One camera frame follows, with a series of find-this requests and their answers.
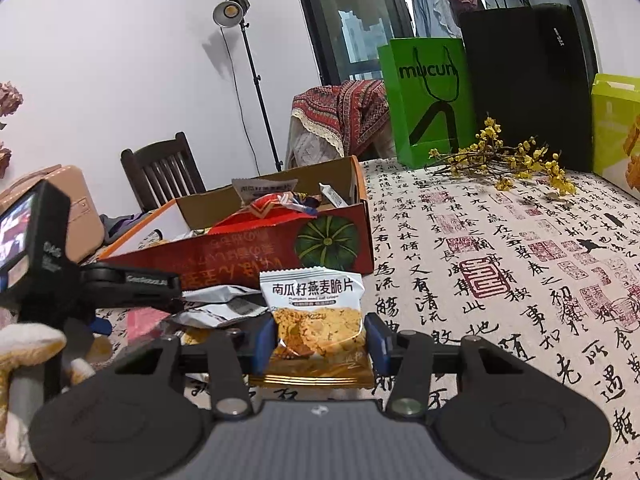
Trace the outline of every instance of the black robotic device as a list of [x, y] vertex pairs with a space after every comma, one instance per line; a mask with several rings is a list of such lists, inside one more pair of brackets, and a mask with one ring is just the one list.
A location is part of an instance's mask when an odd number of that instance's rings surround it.
[[[64, 255], [69, 199], [37, 184], [0, 218], [0, 302], [20, 320], [91, 322], [97, 306], [171, 310], [178, 277]], [[610, 441], [590, 400], [476, 336], [437, 345], [423, 333], [364, 321], [380, 376], [395, 376], [386, 408], [375, 400], [286, 402], [254, 408], [245, 374], [264, 372], [276, 346], [271, 314], [217, 330], [206, 342], [159, 339], [68, 392], [47, 363], [50, 400], [29, 441], [55, 480], [593, 479]], [[187, 373], [208, 372], [210, 410], [183, 396]], [[432, 374], [456, 374], [458, 394], [427, 410]]]

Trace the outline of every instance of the white wall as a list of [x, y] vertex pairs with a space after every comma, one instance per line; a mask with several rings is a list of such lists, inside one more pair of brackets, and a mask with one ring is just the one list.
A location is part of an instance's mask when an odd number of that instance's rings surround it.
[[[43, 166], [75, 164], [100, 212], [134, 212], [121, 150], [181, 130], [207, 187], [255, 175], [228, 56], [210, 18], [219, 1], [1, 0], [0, 80], [11, 80], [25, 102], [0, 137], [14, 152], [0, 187]], [[284, 158], [291, 99], [319, 78], [299, 0], [251, 1], [250, 41]], [[261, 173], [271, 173], [238, 32], [226, 33], [246, 123]]]
[[600, 72], [640, 77], [640, 0], [582, 0]]

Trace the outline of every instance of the pumpkin seed oat crisp packet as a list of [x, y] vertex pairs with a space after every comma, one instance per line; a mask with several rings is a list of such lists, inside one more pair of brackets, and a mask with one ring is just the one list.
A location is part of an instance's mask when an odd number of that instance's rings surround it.
[[256, 386], [369, 388], [360, 298], [362, 276], [312, 267], [260, 273], [260, 289], [278, 324], [278, 346]]

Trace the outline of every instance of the small display screen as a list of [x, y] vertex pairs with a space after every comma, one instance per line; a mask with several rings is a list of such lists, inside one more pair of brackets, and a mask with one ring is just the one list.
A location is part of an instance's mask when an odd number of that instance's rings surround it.
[[0, 220], [0, 267], [24, 251], [34, 195], [12, 206]]

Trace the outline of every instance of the metal screw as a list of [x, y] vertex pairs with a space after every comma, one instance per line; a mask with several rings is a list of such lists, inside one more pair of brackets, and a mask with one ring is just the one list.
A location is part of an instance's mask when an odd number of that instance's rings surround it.
[[225, 415], [241, 415], [248, 407], [248, 404], [244, 402], [244, 400], [236, 397], [222, 399], [216, 403], [216, 409]]
[[422, 413], [423, 407], [419, 400], [404, 397], [403, 399], [396, 399], [391, 404], [391, 410], [398, 415], [412, 416]]

